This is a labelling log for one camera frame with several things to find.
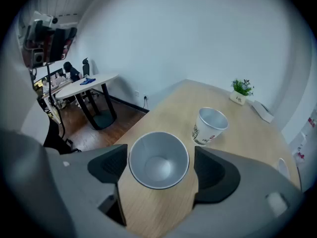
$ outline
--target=desk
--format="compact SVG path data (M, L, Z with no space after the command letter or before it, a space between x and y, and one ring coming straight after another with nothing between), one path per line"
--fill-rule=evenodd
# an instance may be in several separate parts
M168 98L138 121L116 144L133 143L150 131L166 131L177 136L190 156L189 170L176 186L149 189L125 168L119 183L119 194L127 229L143 237L161 237L180 223L192 210L198 179L194 171L192 130L201 107L212 107L226 115L229 128L207 147L230 152L274 165L285 160L291 181L300 189L297 168L282 134L262 120L249 103L240 106L229 100L229 94L218 88L185 80Z
M57 88L55 88L54 90L51 90L52 98L53 98L54 102L55 102L57 105L58 105L58 103L57 103L57 101L55 100L53 94L58 93L58 92L59 92L61 89L63 89L65 86L71 84L71 82L72 82L71 80L67 80L67 81L65 81L63 84L61 84L60 86L58 86ZM51 104L49 103L49 100L48 100L49 96L50 96L50 95L47 93L47 94L43 95L42 99L45 101L47 107L49 108L49 110L50 110L51 114L53 115L53 117L55 118L55 120L60 124L60 118L59 118L58 114L55 113L53 107L52 107Z
M118 74L116 74L116 73L96 74L96 75L93 75L90 77L90 78L96 79L94 82L87 84L87 85L80 85L80 83L82 83L86 80L86 78L82 78L82 79L68 85L67 87L63 88L58 94L56 94L56 98L57 99L64 99L64 98L75 95L82 111L86 115L88 121L91 123L93 128L94 129L104 129L104 128L108 127L109 125L111 125L117 118L117 115L116 115L114 108L112 106L112 103L111 103L111 100L109 97L109 93L108 93L108 90L106 87L106 82L109 82L109 81L115 79L116 77L118 77ZM103 89L103 93L104 93L106 102L108 104L109 110L99 111L97 108L97 105L96 105L96 103L95 103L95 101L90 93L90 89L93 87L96 87L98 85L101 85L101 87ZM80 94L82 92L86 92L86 95L87 95L87 97L88 97L88 99L89 99L89 101L90 101L90 103L93 106L93 109L95 111L94 116L92 116L90 114L83 99L81 98Z

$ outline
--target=cable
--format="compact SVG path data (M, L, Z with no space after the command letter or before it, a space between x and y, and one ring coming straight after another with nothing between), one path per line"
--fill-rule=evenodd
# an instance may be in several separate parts
M63 135L61 136L61 138L64 137L65 135L65 126L64 126L64 123L63 123L63 120L61 119L61 115L60 115L60 111L59 109L55 106L54 102L53 102L53 98L52 98L52 93L51 93L51 75L50 75L50 67L49 65L46 65L46 67L48 68L48 81L49 81L49 94L50 94L50 102L51 102L51 105L57 110L58 112L58 116L59 116L59 119L60 119L60 123L61 123L61 126L63 128Z

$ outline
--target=black stand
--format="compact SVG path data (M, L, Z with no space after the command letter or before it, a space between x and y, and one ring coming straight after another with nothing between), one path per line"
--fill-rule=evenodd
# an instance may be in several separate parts
M103 89L104 96L105 96L106 102L108 104L109 110L99 111L97 108L97 105L94 101L94 98L92 97L92 95L90 93L90 90L86 91L86 95L88 97L88 100L90 101L90 103L95 111L95 116L92 116L90 114L83 99L81 98L81 95L76 94L77 101L78 101L82 111L84 112L85 116L87 117L88 121L91 123L93 128L96 130L107 128L117 119L117 114L115 113L113 105L111 103L106 84L102 84L101 87Z

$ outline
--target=black chair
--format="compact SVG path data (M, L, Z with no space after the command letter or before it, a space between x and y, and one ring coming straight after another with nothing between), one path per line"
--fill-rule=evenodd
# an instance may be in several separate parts
M85 59L83 60L83 76L85 76L85 75L88 75L88 76L89 76L89 63L88 63L87 58L85 58ZM94 93L94 92L92 92L92 91L90 91L90 92L91 92L91 95L97 95L97 97L99 96L98 93Z

